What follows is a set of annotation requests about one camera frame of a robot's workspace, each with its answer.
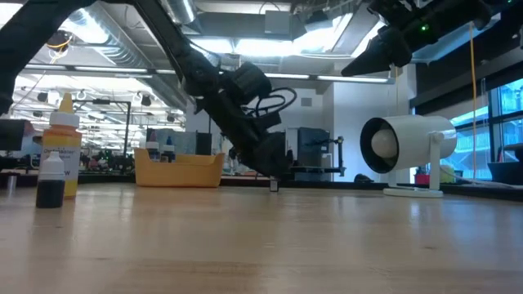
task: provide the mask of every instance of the white stand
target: white stand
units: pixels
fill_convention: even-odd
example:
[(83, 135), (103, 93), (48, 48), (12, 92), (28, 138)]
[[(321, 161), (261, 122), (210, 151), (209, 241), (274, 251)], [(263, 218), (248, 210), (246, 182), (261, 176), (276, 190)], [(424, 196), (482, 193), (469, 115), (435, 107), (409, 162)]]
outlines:
[(383, 193), (389, 196), (398, 197), (416, 197), (416, 198), (441, 198), (443, 192), (440, 191), (440, 143), (443, 140), (443, 134), (435, 131), (430, 134), (430, 157), (431, 157), (431, 182), (429, 189), (399, 187), (396, 183), (396, 172), (389, 173), (389, 186)]

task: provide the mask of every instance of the white cylindrical device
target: white cylindrical device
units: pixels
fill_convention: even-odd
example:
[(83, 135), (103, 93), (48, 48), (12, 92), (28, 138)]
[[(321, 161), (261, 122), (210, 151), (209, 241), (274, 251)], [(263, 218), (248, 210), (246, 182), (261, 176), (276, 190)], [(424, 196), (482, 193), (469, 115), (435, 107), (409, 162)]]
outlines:
[(449, 157), (456, 149), (457, 138), (456, 129), (448, 119), (419, 115), (372, 118), (361, 132), (361, 153), (377, 173), (418, 167), (430, 161), (434, 132), (443, 135), (440, 158)]

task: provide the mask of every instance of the yellow plastic bin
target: yellow plastic bin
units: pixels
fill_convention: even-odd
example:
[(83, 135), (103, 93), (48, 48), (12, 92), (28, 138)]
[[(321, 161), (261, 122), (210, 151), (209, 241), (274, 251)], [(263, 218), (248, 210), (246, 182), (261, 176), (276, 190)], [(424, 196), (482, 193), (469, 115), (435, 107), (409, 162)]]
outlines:
[(213, 187), (220, 184), (224, 154), (177, 154), (174, 163), (155, 163), (146, 149), (134, 149), (136, 184), (145, 187)]

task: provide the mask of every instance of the black equipment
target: black equipment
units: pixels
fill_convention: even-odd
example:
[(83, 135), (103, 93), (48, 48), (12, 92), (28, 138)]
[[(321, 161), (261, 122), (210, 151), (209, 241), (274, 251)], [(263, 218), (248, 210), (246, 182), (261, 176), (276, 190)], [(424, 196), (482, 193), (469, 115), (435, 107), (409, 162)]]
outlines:
[(0, 150), (20, 151), (24, 139), (23, 119), (0, 119)]
[[(74, 11), (96, 0), (28, 0), (0, 30), (0, 114), (12, 104), (16, 76)], [(297, 97), (290, 88), (272, 89), (269, 79), (255, 65), (243, 63), (234, 72), (220, 74), (202, 53), (191, 47), (190, 40), (172, 22), (158, 0), (105, 0), (108, 3), (133, 5), (154, 34), (175, 69), (187, 94), (197, 99), (197, 112), (205, 110), (238, 152), (242, 164), (266, 176), (282, 176), (288, 170), (284, 133), (267, 129), (281, 122), (279, 111)], [(369, 49), (343, 70), (344, 75), (388, 70), (388, 65), (405, 65), (410, 52), (437, 41), (438, 37), (469, 20), (487, 20), (481, 0), (434, 0), (419, 10), (407, 12), (397, 0), (376, 0), (374, 13), (391, 22), (381, 29)], [(428, 33), (415, 31), (428, 25)], [(277, 91), (290, 91), (287, 102)], [(282, 103), (245, 113), (245, 105), (258, 97), (280, 98)]]
[(483, 29), (490, 17), (518, 0), (434, 0), (423, 8), (413, 0), (410, 10), (399, 0), (373, 0), (369, 12), (381, 16), (386, 26), (369, 42), (367, 50), (353, 60), (342, 75), (354, 76), (402, 67), (412, 60), (413, 52), (434, 44), (439, 38), (474, 21)]

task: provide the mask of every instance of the desk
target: desk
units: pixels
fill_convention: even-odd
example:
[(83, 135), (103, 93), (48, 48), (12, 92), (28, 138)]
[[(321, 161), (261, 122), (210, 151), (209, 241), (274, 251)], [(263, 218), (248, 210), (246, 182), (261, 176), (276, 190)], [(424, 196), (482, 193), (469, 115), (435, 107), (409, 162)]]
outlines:
[(379, 192), (0, 191), (1, 293), (521, 293), (523, 206)]

